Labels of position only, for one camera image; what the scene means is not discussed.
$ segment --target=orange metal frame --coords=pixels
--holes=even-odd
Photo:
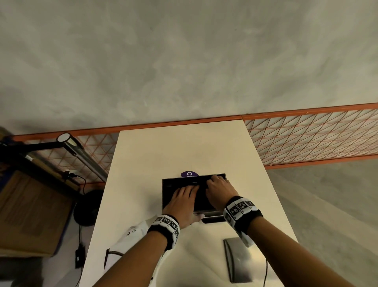
[[[141,124],[141,125],[114,126],[114,127],[94,128],[94,129],[77,129],[77,130],[71,130],[67,132],[70,132],[73,136],[87,136],[87,135],[96,135],[96,134],[117,133],[119,131],[125,131],[125,130],[131,130],[131,129],[190,125],[190,124],[196,124],[196,123],[222,122],[222,121],[229,121],[229,120],[246,121],[246,120],[267,119],[267,118],[275,118],[275,117],[289,117],[289,116],[306,115],[306,114],[358,111],[358,110],[364,110],[364,109],[378,109],[378,103],[313,108],[313,109],[300,109],[300,110],[279,111],[279,112],[265,112],[265,113],[259,113],[259,114],[233,115],[233,116],[227,116],[227,117],[214,117],[214,118],[206,118],[206,119],[185,120],[185,121],[178,121],[178,122],[148,123],[148,124]],[[13,139],[15,141],[52,139],[52,138],[58,137],[62,132],[65,132],[65,131],[16,135],[16,136],[13,136]],[[304,165],[326,164],[326,163],[332,163],[332,162],[344,162],[344,161],[375,159],[375,158],[378,158],[378,155],[356,156],[356,157],[350,157],[350,158],[299,162],[299,163],[292,163],[292,164],[281,164],[281,165],[266,166],[265,168],[273,169],[273,168],[283,168],[283,167],[297,167],[297,166],[304,166]]]

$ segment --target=black wristband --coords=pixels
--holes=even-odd
[[[241,196],[234,196],[227,202],[223,216],[232,228],[244,234],[247,234],[252,220],[263,217],[261,211],[250,200]]]
[[[167,247],[165,251],[167,251],[175,247],[178,235],[180,234],[180,225],[174,216],[163,214],[155,219],[147,233],[150,231],[158,231],[166,237]]]

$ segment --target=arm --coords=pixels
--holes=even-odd
[[[199,186],[177,189],[163,214],[174,216],[183,229],[200,221],[203,216],[194,215],[194,199]],[[93,287],[147,287],[160,257],[167,247],[167,239],[157,231],[146,234],[130,248]]]
[[[219,211],[239,195],[222,177],[214,175],[207,184],[206,196]],[[251,221],[248,235],[285,286],[353,286],[263,217]]]

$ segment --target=person's right hand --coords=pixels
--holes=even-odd
[[[209,187],[206,189],[206,196],[211,205],[220,212],[225,209],[226,203],[232,197],[239,195],[231,183],[221,176],[213,175],[206,183]]]

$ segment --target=black round base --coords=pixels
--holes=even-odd
[[[79,225],[92,226],[96,223],[103,194],[103,190],[95,189],[82,196],[76,203],[73,218]]]

